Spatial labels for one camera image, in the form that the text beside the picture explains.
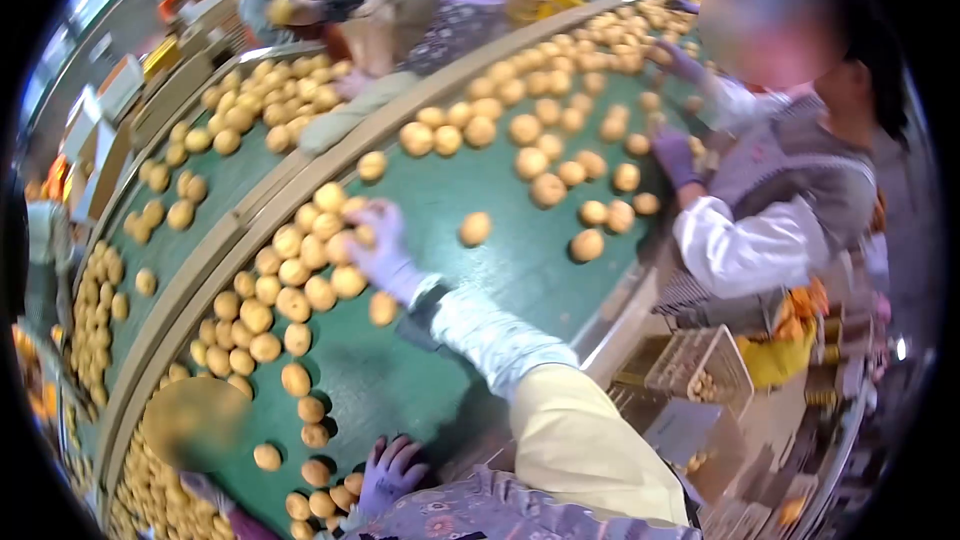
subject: gray vest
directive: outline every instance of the gray vest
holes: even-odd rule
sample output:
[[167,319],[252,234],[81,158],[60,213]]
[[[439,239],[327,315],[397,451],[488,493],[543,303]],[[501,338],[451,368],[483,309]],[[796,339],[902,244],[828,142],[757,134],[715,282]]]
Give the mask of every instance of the gray vest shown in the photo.
[[[817,121],[822,111],[818,97],[806,96],[752,126],[726,152],[708,192],[729,206],[735,222],[802,197],[820,222],[830,255],[836,256],[866,232],[877,183],[870,154],[827,132]],[[677,317],[683,327],[727,323],[735,332],[764,331],[783,296],[781,287],[760,296],[718,299],[684,269],[667,283],[654,311]]]

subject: purple glove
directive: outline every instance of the purple glove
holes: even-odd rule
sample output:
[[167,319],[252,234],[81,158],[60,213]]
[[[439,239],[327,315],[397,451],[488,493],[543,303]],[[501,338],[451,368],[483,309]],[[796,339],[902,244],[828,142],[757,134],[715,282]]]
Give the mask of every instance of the purple glove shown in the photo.
[[426,275],[417,269],[403,241],[403,213],[389,200],[374,198],[361,210],[345,216],[354,225],[366,224],[376,237],[376,246],[367,248],[351,241],[346,249],[366,279],[409,309],[417,286]]
[[228,515],[236,509],[236,502],[224,494],[224,491],[215,486],[210,478],[204,474],[181,471],[180,484],[189,488],[198,498],[204,499],[210,505],[216,507],[224,515]]
[[700,14],[700,5],[690,0],[666,0],[663,6],[671,11],[684,11],[694,15]]
[[703,184],[703,177],[693,168],[693,152],[690,150],[690,134],[664,126],[653,141],[656,161],[673,183],[674,190],[688,184]]
[[366,458],[363,487],[357,508],[367,521],[377,519],[400,498],[413,492],[424,479],[429,467],[426,463],[410,466],[421,449],[418,442],[402,435],[387,446],[386,436],[380,436]]
[[656,45],[673,57],[670,60],[670,65],[657,64],[657,67],[671,76],[676,76],[694,85],[699,85],[703,81],[704,76],[707,75],[707,69],[696,59],[686,54],[677,44],[657,40]]
[[337,94],[348,101],[353,101],[367,86],[376,80],[354,66],[353,70],[333,84]]

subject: plastic crate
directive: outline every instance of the plastic crate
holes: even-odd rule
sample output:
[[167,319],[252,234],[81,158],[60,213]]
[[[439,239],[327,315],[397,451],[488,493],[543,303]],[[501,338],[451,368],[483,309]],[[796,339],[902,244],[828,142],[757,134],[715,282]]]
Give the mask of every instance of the plastic crate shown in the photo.
[[754,383],[727,326],[678,330],[660,353],[643,386],[694,400],[693,387],[701,372],[708,373],[717,389],[710,402],[729,407],[739,419],[754,397]]

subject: black hair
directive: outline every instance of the black hair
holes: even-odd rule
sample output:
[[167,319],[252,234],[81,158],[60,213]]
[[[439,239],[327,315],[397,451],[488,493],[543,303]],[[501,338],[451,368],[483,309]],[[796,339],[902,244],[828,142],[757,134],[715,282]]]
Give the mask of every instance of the black hair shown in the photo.
[[906,150],[904,59],[897,37],[878,16],[870,0],[840,0],[839,15],[849,42],[843,60],[859,61],[870,70],[876,120]]

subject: white arm sleeve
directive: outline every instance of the white arm sleeve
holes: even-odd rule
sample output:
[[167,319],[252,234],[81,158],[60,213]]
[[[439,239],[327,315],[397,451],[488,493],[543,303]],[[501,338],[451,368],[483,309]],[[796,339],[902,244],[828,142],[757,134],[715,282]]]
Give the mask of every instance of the white arm sleeve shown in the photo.
[[797,196],[733,221],[719,198],[702,196],[673,226],[683,263],[720,298],[736,298],[779,286],[802,286],[810,270],[825,266],[830,250],[810,205]]
[[[416,289],[414,304],[440,281],[437,274],[427,276]],[[434,340],[470,361],[491,394],[512,401],[528,371],[548,364],[580,366],[566,342],[500,310],[476,289],[460,286],[450,290],[438,306],[430,324]]]
[[790,104],[791,98],[782,92],[756,95],[737,82],[707,72],[700,83],[700,92],[716,116],[710,128],[732,130],[750,126],[753,122],[776,113]]

